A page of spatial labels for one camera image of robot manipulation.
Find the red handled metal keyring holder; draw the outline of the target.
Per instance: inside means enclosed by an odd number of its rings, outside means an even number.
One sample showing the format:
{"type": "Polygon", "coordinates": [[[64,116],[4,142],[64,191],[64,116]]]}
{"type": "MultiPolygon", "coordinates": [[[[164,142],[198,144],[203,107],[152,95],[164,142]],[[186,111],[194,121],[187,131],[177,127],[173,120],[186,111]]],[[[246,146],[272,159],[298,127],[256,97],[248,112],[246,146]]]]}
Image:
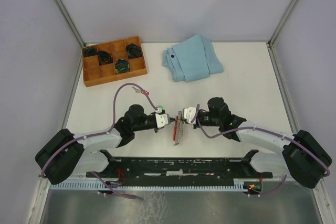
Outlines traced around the red handled metal keyring holder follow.
{"type": "Polygon", "coordinates": [[[178,114],[176,116],[175,125],[174,125],[174,133],[173,133],[174,146],[177,146],[180,144],[181,138],[183,136],[184,124],[180,124],[181,118],[182,118],[182,111],[178,111],[178,114]]]}

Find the key with green tag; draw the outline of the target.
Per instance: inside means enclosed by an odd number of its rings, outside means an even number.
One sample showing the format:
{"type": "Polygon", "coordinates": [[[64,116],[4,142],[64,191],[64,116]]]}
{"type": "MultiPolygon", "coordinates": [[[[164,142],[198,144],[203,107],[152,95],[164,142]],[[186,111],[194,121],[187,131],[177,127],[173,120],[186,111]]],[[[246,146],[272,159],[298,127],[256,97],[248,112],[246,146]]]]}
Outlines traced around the key with green tag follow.
{"type": "Polygon", "coordinates": [[[155,108],[156,113],[162,113],[163,111],[164,111],[164,107],[162,107],[161,105],[159,105],[155,108]]]}

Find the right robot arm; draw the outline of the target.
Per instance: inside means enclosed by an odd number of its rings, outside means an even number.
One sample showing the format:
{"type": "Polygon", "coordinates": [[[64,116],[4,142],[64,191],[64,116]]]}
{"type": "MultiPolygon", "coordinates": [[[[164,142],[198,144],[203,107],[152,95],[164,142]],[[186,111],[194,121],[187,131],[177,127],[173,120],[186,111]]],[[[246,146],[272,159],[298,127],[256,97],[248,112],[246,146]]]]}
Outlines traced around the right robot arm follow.
{"type": "Polygon", "coordinates": [[[184,108],[182,120],[201,130],[206,126],[217,127],[217,136],[269,151],[257,151],[242,162],[241,172],[246,177],[270,172],[291,176],[299,184],[313,189],[320,179],[330,175],[332,159],[309,132],[286,133],[258,126],[231,113],[221,97],[209,99],[207,106],[207,110],[199,106],[184,108]]]}

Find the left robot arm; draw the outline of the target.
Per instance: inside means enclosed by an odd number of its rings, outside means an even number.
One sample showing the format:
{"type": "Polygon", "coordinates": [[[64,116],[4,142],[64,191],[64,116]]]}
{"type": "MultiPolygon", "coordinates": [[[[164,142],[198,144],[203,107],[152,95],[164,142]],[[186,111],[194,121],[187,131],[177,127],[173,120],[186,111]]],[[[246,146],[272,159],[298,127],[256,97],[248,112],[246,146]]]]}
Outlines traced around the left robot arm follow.
{"type": "Polygon", "coordinates": [[[109,148],[127,145],[138,131],[157,132],[174,121],[164,110],[146,115],[141,105],[134,104],[112,129],[77,135],[68,129],[60,130],[36,154],[35,162],[41,169],[42,177],[53,185],[87,172],[110,177],[116,171],[116,164],[107,153],[109,148]]]}

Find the key with red tag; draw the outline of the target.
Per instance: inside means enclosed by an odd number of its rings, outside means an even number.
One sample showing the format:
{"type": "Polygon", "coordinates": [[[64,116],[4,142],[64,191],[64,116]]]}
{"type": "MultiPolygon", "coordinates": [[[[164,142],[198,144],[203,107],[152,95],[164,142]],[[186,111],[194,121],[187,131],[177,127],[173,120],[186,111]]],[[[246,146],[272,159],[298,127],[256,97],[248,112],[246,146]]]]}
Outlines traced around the key with red tag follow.
{"type": "Polygon", "coordinates": [[[141,93],[141,94],[143,94],[143,95],[149,95],[149,94],[150,94],[148,91],[146,91],[146,90],[141,90],[141,89],[139,89],[138,87],[133,86],[132,88],[135,90],[136,93],[141,93]]]}

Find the light blue folded cloth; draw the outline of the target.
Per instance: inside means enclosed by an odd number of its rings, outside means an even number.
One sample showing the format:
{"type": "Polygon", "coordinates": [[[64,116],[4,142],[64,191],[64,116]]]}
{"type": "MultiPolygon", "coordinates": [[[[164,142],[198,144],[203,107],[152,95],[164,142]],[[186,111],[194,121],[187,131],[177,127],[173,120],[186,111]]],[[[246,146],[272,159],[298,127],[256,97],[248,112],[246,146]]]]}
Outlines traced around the light blue folded cloth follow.
{"type": "Polygon", "coordinates": [[[175,82],[192,82],[224,72],[212,42],[202,35],[164,50],[162,66],[169,69],[175,82]]]}

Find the black rolled belt front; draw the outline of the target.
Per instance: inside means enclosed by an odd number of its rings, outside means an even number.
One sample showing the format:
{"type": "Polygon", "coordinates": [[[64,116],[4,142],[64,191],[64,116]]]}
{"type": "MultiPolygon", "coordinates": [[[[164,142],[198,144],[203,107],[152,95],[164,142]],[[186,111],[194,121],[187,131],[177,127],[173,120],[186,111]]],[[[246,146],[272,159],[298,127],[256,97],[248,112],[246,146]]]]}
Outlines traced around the black rolled belt front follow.
{"type": "Polygon", "coordinates": [[[114,64],[114,71],[115,74],[122,74],[130,72],[130,64],[129,61],[126,59],[118,59],[116,63],[114,64]]]}

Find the black rolled belt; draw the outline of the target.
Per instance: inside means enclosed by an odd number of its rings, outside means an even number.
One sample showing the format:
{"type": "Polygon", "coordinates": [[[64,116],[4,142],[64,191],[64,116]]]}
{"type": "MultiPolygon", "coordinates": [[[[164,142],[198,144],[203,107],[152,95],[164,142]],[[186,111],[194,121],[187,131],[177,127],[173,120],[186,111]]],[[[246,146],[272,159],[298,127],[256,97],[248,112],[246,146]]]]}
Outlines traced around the black rolled belt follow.
{"type": "Polygon", "coordinates": [[[129,59],[135,59],[142,57],[142,49],[140,46],[131,43],[126,46],[126,51],[129,59]]]}
{"type": "Polygon", "coordinates": [[[114,64],[114,71],[115,74],[122,74],[130,72],[130,64],[129,61],[126,59],[118,59],[116,63],[114,64]]]}
{"type": "Polygon", "coordinates": [[[97,49],[94,46],[84,47],[82,49],[83,57],[91,57],[97,54],[97,49]]]}
{"type": "Polygon", "coordinates": [[[113,57],[107,51],[99,50],[97,51],[97,56],[98,56],[97,58],[98,58],[98,62],[100,66],[113,63],[113,57]]]}

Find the wooden compartment tray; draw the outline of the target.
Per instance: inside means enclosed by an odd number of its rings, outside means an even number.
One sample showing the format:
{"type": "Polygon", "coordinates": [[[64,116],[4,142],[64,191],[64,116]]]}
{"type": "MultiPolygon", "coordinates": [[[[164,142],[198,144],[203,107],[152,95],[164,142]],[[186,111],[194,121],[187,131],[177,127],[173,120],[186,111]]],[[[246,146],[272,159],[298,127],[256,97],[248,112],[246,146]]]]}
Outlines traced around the wooden compartment tray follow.
{"type": "Polygon", "coordinates": [[[85,86],[91,87],[147,74],[148,70],[146,67],[143,50],[142,57],[135,59],[128,58],[126,46],[131,43],[134,43],[141,47],[140,37],[135,36],[91,45],[94,46],[97,51],[103,50],[109,52],[113,57],[113,63],[100,66],[97,54],[85,58],[82,54],[82,73],[85,86]],[[127,73],[115,74],[114,64],[118,59],[121,58],[129,61],[131,70],[127,73]]]}

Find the black rolled belt middle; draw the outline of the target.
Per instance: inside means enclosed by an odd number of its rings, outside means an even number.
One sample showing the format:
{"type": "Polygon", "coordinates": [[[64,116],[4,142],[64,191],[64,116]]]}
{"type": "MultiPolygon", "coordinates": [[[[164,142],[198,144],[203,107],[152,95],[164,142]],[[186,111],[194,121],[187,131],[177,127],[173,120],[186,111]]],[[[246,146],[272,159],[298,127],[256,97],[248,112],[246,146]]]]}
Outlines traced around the black rolled belt middle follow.
{"type": "Polygon", "coordinates": [[[97,56],[98,56],[97,58],[98,58],[98,62],[100,66],[113,63],[113,57],[107,51],[99,50],[97,51],[97,56]]]}

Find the black rolled belt far left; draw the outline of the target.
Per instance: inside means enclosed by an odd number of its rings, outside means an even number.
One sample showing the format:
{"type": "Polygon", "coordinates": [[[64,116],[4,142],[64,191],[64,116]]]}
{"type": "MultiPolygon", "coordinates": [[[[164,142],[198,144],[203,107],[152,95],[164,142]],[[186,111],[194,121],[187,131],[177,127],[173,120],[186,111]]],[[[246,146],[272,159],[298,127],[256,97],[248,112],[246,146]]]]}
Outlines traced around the black rolled belt far left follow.
{"type": "Polygon", "coordinates": [[[83,57],[91,57],[97,54],[97,49],[94,46],[84,47],[82,49],[83,57]]]}

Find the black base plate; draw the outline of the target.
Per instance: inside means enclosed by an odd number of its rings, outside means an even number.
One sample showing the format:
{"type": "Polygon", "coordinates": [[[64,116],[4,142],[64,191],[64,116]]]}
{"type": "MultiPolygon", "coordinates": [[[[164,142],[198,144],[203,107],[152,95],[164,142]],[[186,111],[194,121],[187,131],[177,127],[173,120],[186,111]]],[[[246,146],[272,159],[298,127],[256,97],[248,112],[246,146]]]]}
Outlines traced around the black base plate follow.
{"type": "Polygon", "coordinates": [[[123,186],[232,186],[234,179],[273,178],[246,158],[213,157],[117,157],[98,176],[119,178],[123,186]]]}

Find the right aluminium frame post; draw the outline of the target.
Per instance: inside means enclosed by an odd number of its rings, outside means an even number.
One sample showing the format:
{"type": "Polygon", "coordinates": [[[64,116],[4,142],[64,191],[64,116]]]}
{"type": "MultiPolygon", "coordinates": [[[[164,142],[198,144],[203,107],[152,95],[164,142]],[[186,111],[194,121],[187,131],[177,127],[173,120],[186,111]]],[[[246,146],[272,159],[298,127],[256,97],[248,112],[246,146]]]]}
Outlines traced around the right aluminium frame post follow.
{"type": "Polygon", "coordinates": [[[295,10],[299,2],[300,0],[290,0],[288,6],[286,7],[284,13],[281,16],[279,23],[277,24],[274,32],[272,33],[270,39],[268,40],[269,47],[272,47],[275,45],[286,23],[288,22],[289,18],[291,17],[293,11],[295,10]]]}

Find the aluminium frame post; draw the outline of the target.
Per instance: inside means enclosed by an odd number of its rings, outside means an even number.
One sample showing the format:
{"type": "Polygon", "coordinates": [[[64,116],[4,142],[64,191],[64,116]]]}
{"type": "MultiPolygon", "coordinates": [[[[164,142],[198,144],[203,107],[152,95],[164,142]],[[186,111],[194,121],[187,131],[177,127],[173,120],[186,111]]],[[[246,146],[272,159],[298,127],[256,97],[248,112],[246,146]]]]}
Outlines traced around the aluminium frame post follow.
{"type": "Polygon", "coordinates": [[[60,11],[63,19],[65,20],[67,26],[71,30],[71,32],[72,32],[73,36],[75,37],[76,41],[78,42],[78,44],[80,46],[84,46],[86,43],[83,40],[82,36],[80,35],[74,21],[70,17],[70,14],[69,14],[66,6],[64,5],[63,1],[62,0],[53,0],[53,1],[56,4],[58,10],[60,11]]]}
{"type": "Polygon", "coordinates": [[[277,24],[274,32],[272,33],[270,39],[268,40],[269,47],[272,47],[275,45],[286,23],[288,22],[289,18],[291,17],[293,11],[295,10],[299,2],[300,0],[290,0],[288,6],[286,7],[284,13],[281,16],[279,23],[277,24]]]}

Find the left aluminium frame post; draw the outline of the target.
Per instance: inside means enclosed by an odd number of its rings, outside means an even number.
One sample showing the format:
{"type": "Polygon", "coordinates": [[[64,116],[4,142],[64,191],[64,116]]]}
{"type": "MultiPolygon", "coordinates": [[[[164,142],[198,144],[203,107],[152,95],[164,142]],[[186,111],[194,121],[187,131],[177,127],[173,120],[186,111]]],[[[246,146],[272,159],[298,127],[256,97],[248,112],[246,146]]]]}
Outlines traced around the left aluminium frame post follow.
{"type": "Polygon", "coordinates": [[[53,0],[53,1],[56,4],[58,10],[60,11],[63,19],[65,20],[67,26],[71,30],[71,32],[72,32],[73,36],[75,37],[76,41],[78,42],[78,44],[80,46],[84,46],[86,43],[83,40],[82,36],[80,35],[74,21],[70,17],[70,14],[69,14],[66,6],[64,5],[63,1],[62,0],[53,0]]]}

